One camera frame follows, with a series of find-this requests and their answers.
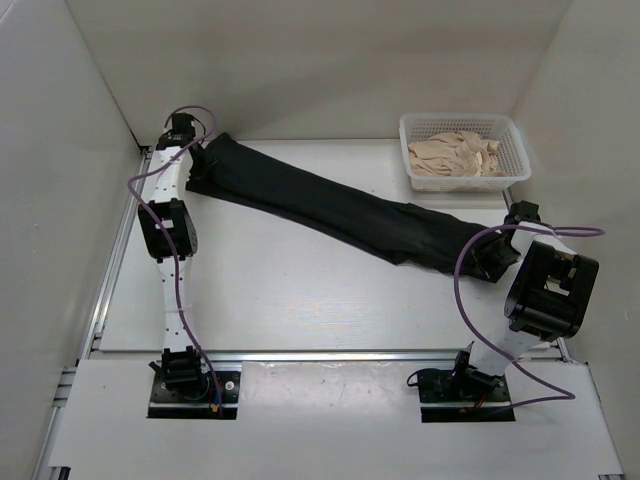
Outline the black trousers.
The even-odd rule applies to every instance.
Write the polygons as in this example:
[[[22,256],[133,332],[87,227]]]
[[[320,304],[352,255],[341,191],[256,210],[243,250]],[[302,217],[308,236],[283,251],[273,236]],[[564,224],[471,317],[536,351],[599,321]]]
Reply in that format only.
[[[385,200],[296,168],[223,133],[205,147],[202,175],[187,190],[257,209],[324,233],[393,265],[454,272],[480,224]]]

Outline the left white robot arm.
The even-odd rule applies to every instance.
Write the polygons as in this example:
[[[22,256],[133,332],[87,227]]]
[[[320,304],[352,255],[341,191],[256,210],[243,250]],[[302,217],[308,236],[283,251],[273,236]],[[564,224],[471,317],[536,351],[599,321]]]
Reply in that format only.
[[[183,109],[169,116],[156,145],[158,168],[148,177],[153,183],[150,198],[138,207],[143,239],[156,263],[163,294],[163,347],[161,360],[152,368],[160,385],[186,402],[201,401],[214,389],[206,361],[194,343],[186,293],[198,239],[183,196],[192,154],[201,150],[203,138],[197,129],[202,126]]]

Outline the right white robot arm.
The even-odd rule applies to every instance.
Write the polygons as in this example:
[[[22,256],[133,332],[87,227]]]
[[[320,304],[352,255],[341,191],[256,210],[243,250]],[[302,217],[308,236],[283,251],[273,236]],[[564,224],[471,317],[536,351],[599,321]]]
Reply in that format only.
[[[472,237],[463,247],[454,270],[454,296],[463,321],[479,344],[459,352],[449,387],[470,400],[484,388],[493,389],[507,367],[541,343],[571,338],[582,326],[599,271],[599,263],[563,243],[565,237],[602,236],[596,227],[554,227],[544,224],[539,207],[512,204],[504,224]],[[471,323],[461,301],[460,273],[467,254],[480,239],[497,233],[515,251],[518,271],[506,294],[502,323],[489,336]]]

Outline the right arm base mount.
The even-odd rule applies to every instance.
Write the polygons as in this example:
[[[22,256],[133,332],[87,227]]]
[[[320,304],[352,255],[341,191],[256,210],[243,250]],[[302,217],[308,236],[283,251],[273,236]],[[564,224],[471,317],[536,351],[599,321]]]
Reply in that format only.
[[[423,423],[515,421],[505,376],[472,367],[470,350],[460,350],[449,370],[423,368],[407,377],[406,385],[418,390]]]

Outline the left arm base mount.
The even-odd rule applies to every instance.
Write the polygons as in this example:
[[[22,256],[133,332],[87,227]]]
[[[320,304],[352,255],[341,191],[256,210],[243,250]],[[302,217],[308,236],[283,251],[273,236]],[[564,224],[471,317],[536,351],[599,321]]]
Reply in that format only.
[[[150,419],[235,420],[237,418],[241,370],[217,370],[212,374],[192,349],[166,349],[160,361],[152,361],[154,372],[147,417]]]

